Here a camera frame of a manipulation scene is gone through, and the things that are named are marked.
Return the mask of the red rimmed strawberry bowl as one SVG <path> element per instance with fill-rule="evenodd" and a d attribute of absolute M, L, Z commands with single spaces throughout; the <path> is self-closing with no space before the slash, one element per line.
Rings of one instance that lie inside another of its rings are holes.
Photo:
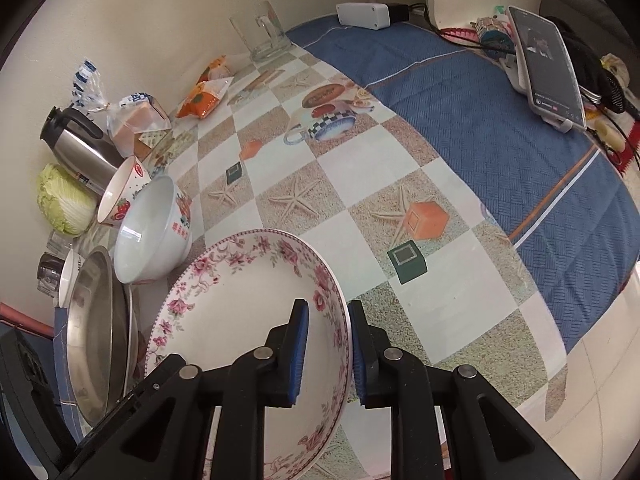
<path fill-rule="evenodd" d="M 132 202 L 151 177 L 136 156 L 130 156 L 118 167 L 103 193 L 96 221 L 104 226 L 118 228 Z"/>

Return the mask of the clear glass mug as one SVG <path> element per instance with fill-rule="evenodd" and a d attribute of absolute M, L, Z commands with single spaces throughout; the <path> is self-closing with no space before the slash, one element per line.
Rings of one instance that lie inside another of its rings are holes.
<path fill-rule="evenodd" d="M 230 23 L 250 52 L 253 62 L 262 62 L 283 53 L 291 41 L 269 1 L 253 4 L 235 13 Z"/>

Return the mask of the orange snack packet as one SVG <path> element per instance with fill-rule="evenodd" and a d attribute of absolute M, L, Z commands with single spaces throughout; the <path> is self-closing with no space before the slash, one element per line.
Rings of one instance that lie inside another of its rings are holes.
<path fill-rule="evenodd" d="M 231 77 L 233 74 L 234 71 L 229 65 L 228 56 L 221 55 L 205 67 L 200 78 L 198 78 L 198 82 L 227 78 Z"/>
<path fill-rule="evenodd" d="M 205 119 L 224 99 L 231 83 L 231 77 L 199 82 L 178 108 L 176 117 Z"/>

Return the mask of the white power adapter box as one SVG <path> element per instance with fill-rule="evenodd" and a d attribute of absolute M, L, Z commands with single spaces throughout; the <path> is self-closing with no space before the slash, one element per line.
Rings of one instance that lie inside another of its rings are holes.
<path fill-rule="evenodd" d="M 390 10 L 384 3 L 346 2 L 336 6 L 343 26 L 379 30 L 390 27 Z"/>

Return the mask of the pink foam tube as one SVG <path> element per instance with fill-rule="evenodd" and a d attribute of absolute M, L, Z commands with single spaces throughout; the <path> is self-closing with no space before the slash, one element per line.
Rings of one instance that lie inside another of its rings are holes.
<path fill-rule="evenodd" d="M 52 339 L 54 337 L 54 329 L 44 323 L 41 323 L 29 315 L 13 309 L 12 307 L 0 304 L 0 320 L 4 324 L 18 328 L 23 332 L 38 335 L 44 338 Z"/>

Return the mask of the orange snack packet back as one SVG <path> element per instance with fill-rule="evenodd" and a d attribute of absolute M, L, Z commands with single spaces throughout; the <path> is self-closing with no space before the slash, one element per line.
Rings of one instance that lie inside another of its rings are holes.
<path fill-rule="evenodd" d="M 205 67 L 200 78 L 198 78 L 198 82 L 227 78 L 231 77 L 233 74 L 234 71 L 229 65 L 228 56 L 221 55 Z"/>

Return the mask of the pink floral plate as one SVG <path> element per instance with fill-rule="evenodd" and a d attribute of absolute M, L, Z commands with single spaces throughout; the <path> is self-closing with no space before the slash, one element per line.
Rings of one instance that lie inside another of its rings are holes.
<path fill-rule="evenodd" d="M 206 249 L 168 292 L 149 336 L 144 370 L 171 353 L 211 370 L 266 341 L 290 317 L 294 301 L 309 306 L 300 393 L 289 410 L 266 411 L 268 479 L 298 479 L 337 430 L 352 372 L 346 301 L 326 262 L 288 232 L 239 232 Z"/>

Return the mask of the stainless steel thermos jug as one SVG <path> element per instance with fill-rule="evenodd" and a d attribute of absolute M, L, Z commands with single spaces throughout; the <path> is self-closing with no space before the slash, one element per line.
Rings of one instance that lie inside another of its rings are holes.
<path fill-rule="evenodd" d="M 102 195 L 124 162 L 114 143 L 87 116 L 72 106 L 53 107 L 43 124 L 40 139 L 81 184 Z"/>

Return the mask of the checkered plastic table cover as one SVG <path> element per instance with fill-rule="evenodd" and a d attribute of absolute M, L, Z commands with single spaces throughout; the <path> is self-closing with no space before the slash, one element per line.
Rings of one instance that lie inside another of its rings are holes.
<path fill-rule="evenodd" d="M 205 119 L 181 118 L 146 159 L 191 200 L 181 266 L 139 292 L 142 340 L 195 258 L 273 229 L 326 262 L 370 323 L 423 362 L 476 367 L 539 431 L 563 404 L 566 352 L 509 237 L 415 128 L 311 53 L 235 66 Z M 349 389 L 337 430 L 301 479 L 381 479 L 390 412 Z"/>

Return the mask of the napa cabbage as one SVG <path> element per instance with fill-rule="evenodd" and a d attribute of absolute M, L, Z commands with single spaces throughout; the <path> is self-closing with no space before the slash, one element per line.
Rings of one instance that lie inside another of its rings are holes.
<path fill-rule="evenodd" d="M 36 180 L 38 208 L 55 231 L 81 236 L 90 226 L 98 200 L 61 166 L 47 164 Z"/>

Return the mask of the blue quilted tablecloth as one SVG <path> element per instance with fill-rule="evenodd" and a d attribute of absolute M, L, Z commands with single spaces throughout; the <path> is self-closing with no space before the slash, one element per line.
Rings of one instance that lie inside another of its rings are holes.
<path fill-rule="evenodd" d="M 599 321 L 639 258 L 639 211 L 593 140 L 545 124 L 506 74 L 413 24 L 294 27 L 299 47 L 404 118 L 487 207 L 566 348 Z"/>

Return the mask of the orange snack packet front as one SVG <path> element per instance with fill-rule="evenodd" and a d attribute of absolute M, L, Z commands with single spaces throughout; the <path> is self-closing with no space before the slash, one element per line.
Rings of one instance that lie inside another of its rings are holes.
<path fill-rule="evenodd" d="M 224 99 L 231 83 L 231 77 L 199 82 L 178 108 L 176 117 L 205 119 Z"/>

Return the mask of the stainless steel round plate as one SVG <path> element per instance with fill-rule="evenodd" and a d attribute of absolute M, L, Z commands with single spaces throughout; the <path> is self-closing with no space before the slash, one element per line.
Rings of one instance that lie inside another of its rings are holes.
<path fill-rule="evenodd" d="M 107 249 L 85 258 L 70 290 L 66 356 L 70 386 L 86 423 L 94 427 L 126 394 L 137 345 L 132 311 Z"/>

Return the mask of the small white cup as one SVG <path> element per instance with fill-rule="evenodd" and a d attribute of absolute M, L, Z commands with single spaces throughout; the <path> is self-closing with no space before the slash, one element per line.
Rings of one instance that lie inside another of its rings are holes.
<path fill-rule="evenodd" d="M 66 309 L 70 301 L 77 274 L 82 266 L 84 259 L 75 249 L 71 249 L 65 258 L 60 281 L 58 282 L 58 306 Z"/>

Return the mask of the white bowl red characters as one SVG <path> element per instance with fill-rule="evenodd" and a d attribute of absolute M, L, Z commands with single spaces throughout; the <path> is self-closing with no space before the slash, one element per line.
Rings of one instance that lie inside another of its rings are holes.
<path fill-rule="evenodd" d="M 191 200 L 171 177 L 157 177 L 122 220 L 114 249 L 116 278 L 122 284 L 164 278 L 183 263 L 191 245 Z"/>

